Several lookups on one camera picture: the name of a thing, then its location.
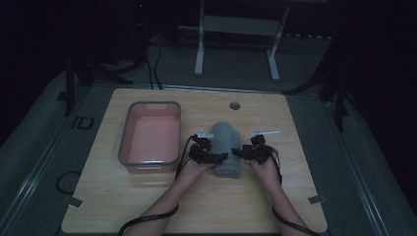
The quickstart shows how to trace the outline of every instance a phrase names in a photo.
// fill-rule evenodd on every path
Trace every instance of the black wire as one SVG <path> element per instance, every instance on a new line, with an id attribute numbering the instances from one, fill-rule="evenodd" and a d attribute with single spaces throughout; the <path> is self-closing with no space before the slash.
<path id="1" fill-rule="evenodd" d="M 157 83 L 159 89 L 163 90 L 162 84 L 160 83 L 159 78 L 157 77 L 157 73 L 156 73 L 156 67 L 157 67 L 157 65 L 159 63 L 159 59 L 160 59 L 160 56 L 162 54 L 162 51 L 160 50 L 160 47 L 158 45 L 156 45 L 155 43 L 153 43 L 153 42 L 150 42 L 149 45 L 152 45 L 152 46 L 156 47 L 158 49 L 158 51 L 159 51 L 159 54 L 158 54 L 158 56 L 156 58 L 155 65 L 153 66 L 153 75 L 155 76 L 155 80 L 156 80 L 156 83 Z"/>
<path id="2" fill-rule="evenodd" d="M 181 163 L 183 162 L 183 160 L 184 160 L 184 155 L 185 155 L 185 153 L 186 153 L 186 151 L 187 151 L 187 147 L 188 147 L 188 143 L 190 142 L 190 140 L 193 138 L 193 136 L 190 136 L 190 138 L 188 138 L 188 140 L 187 140 L 187 142 L 185 143 L 185 145 L 184 145 L 184 149 L 183 149 L 183 152 L 182 152 L 182 155 L 181 155 L 181 159 L 180 159 L 180 162 L 178 163 L 178 167 L 177 167 L 177 172 L 175 173 L 175 179 L 177 179 L 177 177 L 178 177 L 178 175 L 180 175 L 180 173 L 181 173 L 181 170 L 182 170 L 182 168 L 184 167 L 184 165 L 181 165 Z"/>
<path id="3" fill-rule="evenodd" d="M 303 233 L 306 233 L 308 235 L 320 236 L 319 233 L 316 233 L 315 231 L 313 231 L 311 229 L 305 228 L 305 227 L 303 227 L 301 225 L 298 225 L 296 223 L 289 222 L 286 219 L 282 218 L 281 216 L 279 216 L 279 214 L 275 211 L 275 209 L 273 207 L 272 207 L 272 213 L 275 216 L 275 218 L 277 220 L 279 220 L 279 222 L 281 222 L 281 223 L 283 223 L 283 224 L 285 224 L 285 225 L 287 225 L 287 226 L 289 226 L 289 227 L 291 227 L 293 229 L 296 229 L 296 230 L 301 231 Z"/>
<path id="4" fill-rule="evenodd" d="M 150 68 L 150 63 L 149 63 L 148 57 L 145 57 L 145 61 L 147 62 L 147 65 L 148 65 L 148 68 L 149 68 L 149 84 L 150 84 L 150 89 L 153 89 L 152 74 L 151 74 L 151 68 Z"/>
<path id="5" fill-rule="evenodd" d="M 58 192 L 60 192 L 62 194 L 65 194 L 65 195 L 73 195 L 74 194 L 74 191 L 73 192 L 68 192 L 68 191 L 62 190 L 61 186 L 59 185 L 61 180 L 69 174 L 77 174 L 77 175 L 81 176 L 81 173 L 79 171 L 71 170 L 71 171 L 67 171 L 67 172 L 63 173 L 61 176 L 58 177 L 58 179 L 55 182 L 56 190 L 58 190 Z M 57 236 L 59 234 L 59 232 L 61 232 L 61 231 L 62 231 L 62 227 L 61 227 L 61 225 L 59 225 L 58 229 L 55 231 L 53 236 Z"/>
<path id="6" fill-rule="evenodd" d="M 62 180 L 65 176 L 67 176 L 67 175 L 69 175 L 69 174 L 77 174 L 77 175 L 81 176 L 81 173 L 80 173 L 80 172 L 78 172 L 78 171 L 74 171 L 74 170 L 72 170 L 72 171 L 67 171 L 67 172 L 65 172 L 64 174 L 62 174 L 61 176 L 59 176 L 59 178 L 56 180 L 56 182 L 55 182 L 55 188 L 56 188 L 56 190 L 58 190 L 58 192 L 60 192 L 60 193 L 62 193 L 62 194 L 66 194 L 66 195 L 73 195 L 73 194 L 74 194 L 74 191 L 72 191 L 72 192 L 65 191 L 65 190 L 63 190 L 63 189 L 61 188 L 61 186 L 59 185 L 59 184 L 60 184 L 60 182 L 61 182 L 61 180 Z"/>

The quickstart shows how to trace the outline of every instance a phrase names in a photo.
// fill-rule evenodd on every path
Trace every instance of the human hand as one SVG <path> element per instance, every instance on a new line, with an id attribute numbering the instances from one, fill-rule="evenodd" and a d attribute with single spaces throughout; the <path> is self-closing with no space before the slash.
<path id="1" fill-rule="evenodd" d="M 180 185 L 184 189 L 193 186 L 208 169 L 213 167 L 212 164 L 198 164 L 191 158 L 180 164 L 182 169 L 174 184 Z"/>
<path id="2" fill-rule="evenodd" d="M 259 164 L 256 160 L 246 160 L 245 163 L 252 167 L 267 192 L 270 193 L 276 188 L 281 188 L 279 183 L 280 173 L 276 168 L 277 164 L 273 154 L 263 164 Z"/>

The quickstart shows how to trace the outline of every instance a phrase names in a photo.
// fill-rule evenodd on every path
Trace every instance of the black cable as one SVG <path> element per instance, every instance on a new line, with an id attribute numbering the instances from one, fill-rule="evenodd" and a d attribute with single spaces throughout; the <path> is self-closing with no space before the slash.
<path id="1" fill-rule="evenodd" d="M 293 229 L 296 229 L 296 230 L 301 231 L 303 233 L 306 233 L 308 235 L 320 236 L 319 233 L 316 233 L 315 231 L 313 231 L 311 229 L 308 229 L 308 228 L 303 227 L 301 225 L 298 225 L 296 223 L 292 223 L 292 222 L 289 222 L 289 221 L 285 220 L 284 218 L 282 218 L 281 216 L 279 216 L 279 214 L 275 211 L 275 209 L 273 207 L 272 207 L 272 213 L 275 216 L 275 218 L 277 220 L 279 220 L 279 222 L 281 222 L 281 223 L 283 223 L 283 224 L 285 224 L 285 225 L 287 225 L 287 226 L 289 226 L 289 227 L 291 227 Z"/>
<path id="2" fill-rule="evenodd" d="M 162 54 L 162 51 L 160 50 L 160 47 L 158 45 L 156 45 L 155 43 L 153 43 L 153 42 L 150 42 L 149 45 L 152 45 L 152 46 L 156 47 L 158 49 L 158 51 L 159 51 L 159 54 L 158 54 L 158 56 L 156 58 L 155 65 L 153 66 L 153 75 L 155 76 L 155 80 L 156 80 L 156 83 L 157 83 L 159 89 L 163 90 L 162 84 L 160 83 L 159 78 L 157 77 L 157 73 L 156 73 L 156 67 L 157 67 L 157 65 L 159 63 L 159 59 L 160 59 L 160 56 Z"/>
<path id="3" fill-rule="evenodd" d="M 157 220 L 157 219 L 163 219 L 163 218 L 170 217 L 170 216 L 174 215 L 178 211 L 178 207 L 179 207 L 179 205 L 177 205 L 172 211 L 167 212 L 167 213 L 153 214 L 153 215 L 145 215 L 145 216 L 140 216 L 138 218 L 132 219 L 132 220 L 126 222 L 120 228 L 119 233 L 117 235 L 118 236 L 122 236 L 123 233 L 126 231 L 126 229 L 128 229 L 129 227 L 131 227 L 134 224 L 138 224 L 138 223 L 143 223 L 143 222 L 147 222 L 147 221 L 151 221 L 151 220 Z"/>
<path id="4" fill-rule="evenodd" d="M 150 84 L 150 89 L 153 89 L 152 74 L 151 74 L 151 68 L 150 68 L 150 63 L 149 63 L 148 57 L 145 57 L 145 61 L 147 62 L 148 69 L 149 69 L 149 84 Z"/>
<path id="5" fill-rule="evenodd" d="M 73 195 L 73 194 L 74 194 L 74 191 L 72 191 L 72 192 L 65 191 L 65 190 L 63 190 L 63 189 L 61 188 L 61 186 L 60 186 L 60 182 L 61 182 L 61 180 L 62 180 L 65 176 L 67 176 L 67 175 L 69 175 L 69 174 L 77 174 L 77 175 L 81 176 L 81 173 L 80 173 L 80 172 L 78 172 L 78 171 L 74 171 L 74 170 L 72 170 L 72 171 L 67 171 L 67 172 L 65 172 L 64 174 L 62 174 L 61 176 L 59 176 L 59 178 L 56 180 L 56 182 L 55 182 L 55 188 L 56 188 L 56 190 L 58 190 L 58 192 L 60 192 L 60 193 L 62 193 L 62 194 L 66 194 L 66 195 Z"/>
<path id="6" fill-rule="evenodd" d="M 181 155 L 181 159 L 180 159 L 180 162 L 179 162 L 179 164 L 178 164 L 178 167 L 177 167 L 177 172 L 175 173 L 175 179 L 177 179 L 177 177 L 178 177 L 178 175 L 180 175 L 180 173 L 181 173 L 181 170 L 182 170 L 182 168 L 184 167 L 184 165 L 182 165 L 181 166 L 181 163 L 183 162 L 183 160 L 184 160 L 184 155 L 185 155 L 185 153 L 186 153 L 186 151 L 187 151 L 187 147 L 188 147 L 188 143 L 190 142 L 190 140 L 193 138 L 193 136 L 190 136 L 190 138 L 188 138 L 188 140 L 187 140 L 187 142 L 185 143 L 185 145 L 184 145 L 184 149 L 183 149 L 183 152 L 182 152 L 182 155 Z"/>
<path id="7" fill-rule="evenodd" d="M 55 181 L 55 188 L 56 188 L 56 190 L 58 190 L 58 192 L 60 192 L 60 193 L 62 193 L 62 194 L 65 194 L 65 195 L 73 195 L 73 194 L 74 194 L 74 191 L 72 191 L 72 192 L 65 191 L 65 190 L 61 189 L 61 186 L 60 186 L 60 182 L 61 182 L 61 180 L 62 180 L 65 176 L 67 176 L 67 175 L 69 175 L 69 174 L 77 174 L 77 175 L 81 176 L 81 173 L 80 173 L 79 171 L 71 170 L 71 171 L 67 171 L 67 172 L 63 173 L 63 174 L 62 174 L 61 176 L 59 176 L 59 177 L 58 177 L 58 179 Z M 61 232 L 61 231 L 62 231 L 62 227 L 61 227 L 61 225 L 59 225 L 58 229 L 55 231 L 55 233 L 53 234 L 53 236 L 57 236 L 57 235 L 59 234 L 59 232 Z"/>

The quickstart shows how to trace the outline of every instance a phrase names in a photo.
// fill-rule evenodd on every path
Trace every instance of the table leg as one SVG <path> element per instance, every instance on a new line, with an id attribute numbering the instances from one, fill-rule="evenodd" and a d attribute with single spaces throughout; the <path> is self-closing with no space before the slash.
<path id="1" fill-rule="evenodd" d="M 199 27 L 199 49 L 197 51 L 196 69 L 194 74 L 200 76 L 203 73 L 203 62 L 205 59 L 205 1 L 200 1 L 200 27 Z"/>
<path id="2" fill-rule="evenodd" d="M 282 37 L 282 32 L 284 30 L 284 26 L 285 26 L 285 21 L 288 17 L 288 12 L 289 12 L 289 7 L 287 6 L 285 8 L 285 11 L 282 15 L 282 19 L 281 22 L 276 30 L 276 34 L 275 34 L 275 40 L 273 42 L 273 46 L 271 49 L 267 50 L 267 57 L 268 57 L 268 62 L 269 62 L 269 70 L 270 70 L 270 76 L 272 77 L 272 80 L 274 82 L 278 82 L 279 81 L 279 74 L 278 74 L 278 69 L 276 68 L 276 61 L 275 61 L 275 52 L 276 49 L 278 47 L 279 44 L 279 40 Z"/>

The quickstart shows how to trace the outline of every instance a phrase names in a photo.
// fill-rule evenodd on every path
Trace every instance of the wooden table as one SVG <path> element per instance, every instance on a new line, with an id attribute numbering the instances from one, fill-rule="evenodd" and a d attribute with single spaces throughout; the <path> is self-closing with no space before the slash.
<path id="1" fill-rule="evenodd" d="M 201 129 L 226 121 L 249 144 L 251 131 L 279 129 L 266 135 L 267 144 L 279 149 L 282 187 L 306 223 L 315 231 L 327 230 L 320 204 L 311 205 L 316 188 L 301 147 L 286 99 L 279 94 L 149 90 L 114 91 L 74 198 L 62 223 L 68 233 L 112 233 L 139 216 L 172 184 L 174 173 L 130 174 L 118 160 L 129 105 L 135 101 L 174 100 L 181 104 L 181 148 Z M 241 108 L 232 110 L 230 102 Z M 214 176 L 209 170 L 182 199 L 166 233 L 269 233 L 278 232 L 268 196 L 252 169 L 241 161 L 240 179 Z"/>

